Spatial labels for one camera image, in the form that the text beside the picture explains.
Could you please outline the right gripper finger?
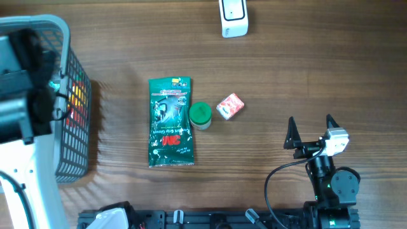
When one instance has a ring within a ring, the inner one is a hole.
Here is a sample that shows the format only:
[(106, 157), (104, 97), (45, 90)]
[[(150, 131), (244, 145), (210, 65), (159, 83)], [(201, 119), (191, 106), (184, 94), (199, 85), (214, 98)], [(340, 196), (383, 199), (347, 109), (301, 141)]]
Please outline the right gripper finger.
[(339, 124), (336, 123), (336, 121), (330, 114), (326, 115), (326, 125), (327, 125), (327, 128), (339, 128), (340, 127)]
[(288, 121), (287, 135), (284, 141), (284, 149), (296, 149), (301, 147), (301, 137), (298, 132), (294, 117)]

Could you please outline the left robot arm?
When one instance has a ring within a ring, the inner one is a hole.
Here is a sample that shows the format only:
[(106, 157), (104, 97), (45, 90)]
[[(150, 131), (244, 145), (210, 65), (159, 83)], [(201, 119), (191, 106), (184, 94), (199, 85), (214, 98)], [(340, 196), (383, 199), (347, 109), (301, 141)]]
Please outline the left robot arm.
[(14, 228), (69, 226), (53, 168), (55, 59), (31, 29), (1, 36), (1, 186)]

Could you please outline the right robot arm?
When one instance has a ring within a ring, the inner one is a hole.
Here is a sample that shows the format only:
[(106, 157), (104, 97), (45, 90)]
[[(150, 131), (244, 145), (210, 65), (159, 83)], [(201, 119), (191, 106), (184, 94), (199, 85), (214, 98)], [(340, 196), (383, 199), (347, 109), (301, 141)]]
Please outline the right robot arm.
[(284, 149), (294, 149), (295, 159), (306, 159), (315, 200), (304, 203), (303, 228), (360, 228), (356, 205), (361, 177), (349, 167), (335, 167), (333, 157), (349, 143), (348, 132), (328, 114), (327, 130), (318, 140), (303, 142), (295, 120), (289, 118)]

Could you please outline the white barcode scanner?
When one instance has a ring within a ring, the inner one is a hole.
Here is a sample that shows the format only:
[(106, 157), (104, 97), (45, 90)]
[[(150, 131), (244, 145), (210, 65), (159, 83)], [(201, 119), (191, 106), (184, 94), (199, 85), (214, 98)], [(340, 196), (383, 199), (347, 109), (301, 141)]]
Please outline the white barcode scanner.
[(222, 36), (245, 36), (249, 28), (246, 0), (219, 0)]

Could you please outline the red white small packet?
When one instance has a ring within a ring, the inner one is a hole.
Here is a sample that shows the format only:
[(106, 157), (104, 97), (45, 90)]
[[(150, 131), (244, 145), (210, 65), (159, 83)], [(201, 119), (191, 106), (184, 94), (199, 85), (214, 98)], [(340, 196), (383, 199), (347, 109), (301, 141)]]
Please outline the red white small packet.
[(216, 109), (225, 120), (229, 120), (235, 114), (237, 114), (243, 107), (244, 102), (237, 96), (237, 94), (232, 93), (225, 99), (223, 99), (216, 106)]

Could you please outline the green lid seasoning jar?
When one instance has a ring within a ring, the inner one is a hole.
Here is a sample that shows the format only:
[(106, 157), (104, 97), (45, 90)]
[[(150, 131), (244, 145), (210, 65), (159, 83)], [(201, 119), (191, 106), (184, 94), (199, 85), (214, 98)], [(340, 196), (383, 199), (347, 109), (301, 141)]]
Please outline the green lid seasoning jar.
[(198, 130), (209, 128), (212, 121), (212, 110), (205, 102), (196, 102), (190, 107), (190, 122)]

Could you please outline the green 3M gloves package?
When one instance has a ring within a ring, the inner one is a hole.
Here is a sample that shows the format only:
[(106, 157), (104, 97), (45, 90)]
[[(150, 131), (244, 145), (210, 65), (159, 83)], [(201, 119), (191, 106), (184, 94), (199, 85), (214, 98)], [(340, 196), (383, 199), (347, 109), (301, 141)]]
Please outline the green 3M gloves package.
[(193, 134), (190, 124), (191, 78), (149, 80), (150, 167), (193, 165)]

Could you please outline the grey plastic shopping basket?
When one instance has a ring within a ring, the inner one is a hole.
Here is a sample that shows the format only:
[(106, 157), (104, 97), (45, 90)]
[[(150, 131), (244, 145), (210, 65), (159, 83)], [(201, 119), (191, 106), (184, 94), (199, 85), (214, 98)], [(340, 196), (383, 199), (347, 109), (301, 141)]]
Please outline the grey plastic shopping basket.
[(41, 46), (57, 54), (49, 86), (64, 94), (55, 102), (53, 121), (53, 166), (58, 183), (73, 183), (88, 171), (90, 112), (92, 87), (90, 79), (71, 48), (71, 32), (66, 22), (55, 15), (2, 17), (1, 34), (20, 29), (36, 31)]

